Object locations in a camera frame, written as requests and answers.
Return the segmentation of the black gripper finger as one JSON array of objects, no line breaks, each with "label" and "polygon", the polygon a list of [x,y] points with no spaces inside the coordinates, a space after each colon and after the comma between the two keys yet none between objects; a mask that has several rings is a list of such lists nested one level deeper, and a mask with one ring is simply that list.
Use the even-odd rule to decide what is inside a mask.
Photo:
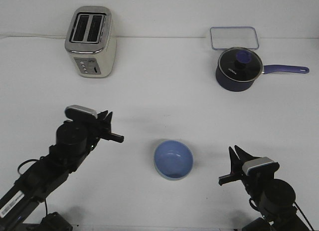
[{"label": "black gripper finger", "polygon": [[232,147],[228,148],[230,157],[230,174],[240,174],[242,172],[243,162],[238,158]]},{"label": "black gripper finger", "polygon": [[102,121],[102,127],[107,133],[111,133],[111,121],[113,117],[113,112],[108,112],[108,115],[104,121]]},{"label": "black gripper finger", "polygon": [[242,166],[244,163],[248,161],[252,161],[257,159],[257,157],[252,156],[245,152],[243,149],[241,149],[239,146],[235,145],[235,152],[237,154],[237,158],[235,159],[235,165],[236,166]]},{"label": "black gripper finger", "polygon": [[99,121],[104,121],[108,115],[108,110],[98,113],[97,119]]}]

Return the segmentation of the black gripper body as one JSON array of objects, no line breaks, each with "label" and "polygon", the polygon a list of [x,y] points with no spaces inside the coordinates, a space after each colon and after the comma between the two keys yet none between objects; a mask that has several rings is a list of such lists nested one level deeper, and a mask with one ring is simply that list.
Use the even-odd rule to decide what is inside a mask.
[{"label": "black gripper body", "polygon": [[97,120],[94,124],[88,125],[88,146],[95,148],[101,139],[122,143],[124,136],[113,132],[107,133],[102,127],[102,121]]},{"label": "black gripper body", "polygon": [[258,178],[258,175],[256,174],[258,171],[261,171],[261,167],[261,165],[249,166],[247,175],[242,170],[242,166],[231,163],[230,173],[228,175],[220,176],[218,178],[218,184],[222,186],[230,182],[241,181],[245,186],[246,191],[262,191],[262,180]]}]

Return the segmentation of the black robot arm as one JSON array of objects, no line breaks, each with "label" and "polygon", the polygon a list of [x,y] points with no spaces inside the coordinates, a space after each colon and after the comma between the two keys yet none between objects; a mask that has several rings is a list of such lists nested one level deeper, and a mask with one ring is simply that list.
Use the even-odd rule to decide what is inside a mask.
[{"label": "black robot arm", "polygon": [[0,229],[12,231],[75,172],[101,139],[118,143],[124,137],[111,131],[113,113],[71,105],[68,118],[56,130],[56,143],[15,181],[0,200]]},{"label": "black robot arm", "polygon": [[313,231],[296,203],[292,186],[274,177],[280,164],[268,157],[256,157],[237,145],[229,147],[230,173],[218,178],[219,185],[240,180],[252,209],[261,214],[241,228],[243,231]]}]

